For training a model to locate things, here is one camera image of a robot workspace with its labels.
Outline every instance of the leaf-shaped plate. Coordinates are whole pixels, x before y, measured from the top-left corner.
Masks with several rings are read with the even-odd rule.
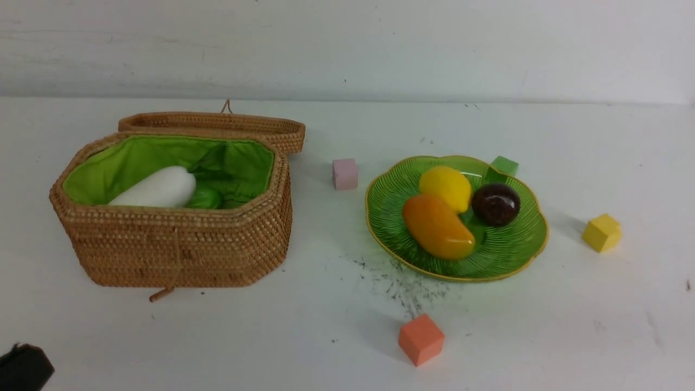
[[[472,208],[459,215],[475,236],[475,249],[468,257],[448,261],[433,257],[413,239],[403,220],[405,201],[418,193],[420,176],[434,166],[449,166],[463,173],[473,192],[489,182],[504,182],[521,199],[516,219],[501,228],[483,225]],[[548,242],[548,221],[531,189],[484,161],[465,156],[418,156],[402,160],[376,177],[365,196],[367,226],[394,258],[427,275],[445,280],[482,282],[512,276],[527,267]]]

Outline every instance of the orange cube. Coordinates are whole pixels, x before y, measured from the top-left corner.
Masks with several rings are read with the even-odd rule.
[[[444,333],[427,314],[422,314],[400,328],[398,345],[413,364],[419,367],[441,353],[444,347]]]

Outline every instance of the black object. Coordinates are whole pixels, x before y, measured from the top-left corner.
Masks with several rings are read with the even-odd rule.
[[[55,371],[42,349],[16,344],[0,357],[0,391],[39,391]]]
[[[503,183],[483,185],[473,195],[473,213],[493,227],[503,227],[518,216],[521,208],[519,195]]]

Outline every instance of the pink cube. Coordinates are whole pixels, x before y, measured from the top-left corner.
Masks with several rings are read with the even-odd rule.
[[[354,159],[333,160],[333,186],[336,190],[357,188],[357,164]]]

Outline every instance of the basket handle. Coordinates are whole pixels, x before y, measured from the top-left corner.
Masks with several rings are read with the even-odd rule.
[[[222,106],[222,110],[220,110],[220,114],[223,114],[225,109],[226,109],[230,114],[234,114],[234,113],[231,112],[231,103],[230,103],[229,99],[227,99],[227,101],[224,102],[224,106]]]
[[[174,284],[176,283],[176,280],[179,279],[179,274],[181,274],[181,270],[183,269],[183,264],[181,263],[181,248],[179,247],[179,229],[178,228],[174,228],[174,249],[176,250],[176,263],[178,266],[178,270],[177,270],[176,274],[174,274],[174,278],[169,283],[168,287],[160,290],[159,292],[157,292],[149,297],[150,303],[154,303],[155,301],[159,300],[160,298],[164,298],[166,296],[169,296],[169,294],[174,291],[174,288],[175,288]]]

